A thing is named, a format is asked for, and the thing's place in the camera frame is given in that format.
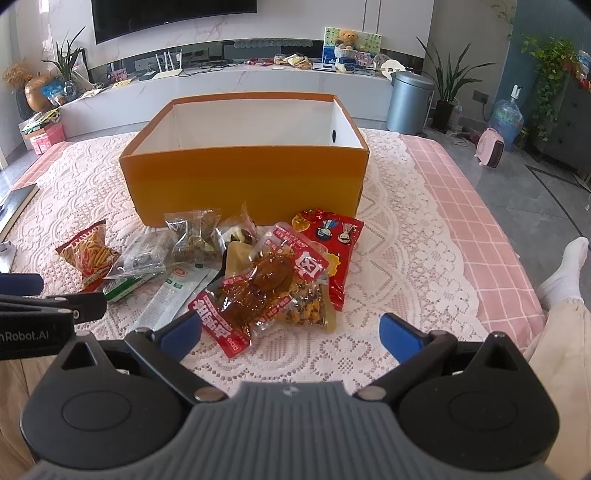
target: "teddy bear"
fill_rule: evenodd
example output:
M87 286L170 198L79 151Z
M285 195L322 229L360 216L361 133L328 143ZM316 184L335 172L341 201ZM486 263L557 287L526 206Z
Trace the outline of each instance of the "teddy bear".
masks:
M359 35L354 30L340 30L338 38L334 38L333 42L336 47L346 48L347 50L354 50L355 44L359 40Z

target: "white sock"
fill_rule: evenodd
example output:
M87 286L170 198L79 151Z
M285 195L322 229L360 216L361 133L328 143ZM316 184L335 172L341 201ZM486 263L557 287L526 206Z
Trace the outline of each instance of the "white sock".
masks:
M589 240L583 236L566 246L558 270L550 275L536 291L544 310L550 310L567 298L581 298L579 274L587 260L588 247Z

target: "orange vase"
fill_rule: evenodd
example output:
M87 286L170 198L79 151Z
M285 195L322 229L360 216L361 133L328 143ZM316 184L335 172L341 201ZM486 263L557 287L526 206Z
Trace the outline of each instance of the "orange vase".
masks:
M35 112L42 112L52 107L51 102L47 99L41 88L51 83L53 77L49 74L39 75L29 80L25 85L25 95L27 96L27 103Z

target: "lace doily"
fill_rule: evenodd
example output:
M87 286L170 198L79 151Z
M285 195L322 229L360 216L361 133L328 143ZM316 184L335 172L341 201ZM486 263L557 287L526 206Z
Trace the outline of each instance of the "lace doily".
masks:
M365 227L350 263L335 333L278 326L232 360L204 333L183 365L230 394L238 388L236 380L342 380L352 392L397 364L379 341L384 312L426 332L444 329L463 340L486 336L462 255L404 142L390 132L363 134L372 151L358 210ZM13 271L41 273L44 295L79 289L79 273L54 250L76 232L106 218L107 244L121 249L129 235L145 229L118 163L133 135L73 144L37 180L40 191L8 240L18 248ZM159 286L151 281L110 305L90 330L99 339L122 338Z

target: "bed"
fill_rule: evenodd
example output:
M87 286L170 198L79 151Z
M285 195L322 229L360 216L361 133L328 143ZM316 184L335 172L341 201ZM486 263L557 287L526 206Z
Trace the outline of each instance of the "bed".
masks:
M396 366L378 338L379 317L394 312L423 331L460 339L508 333L521 349L544 315L506 236L478 194L436 142L362 130L370 149L358 217L365 221L335 333L278 327L231 360L204 334L183 364L228 393L238 380L342 380L355 391ZM55 247L103 218L107 244L121 250L145 229L118 164L135 134L52 147L21 179L39 193L13 227L13 271L42 273L45 295L77 291L79 274ZM151 281L87 326L121 338L160 285Z

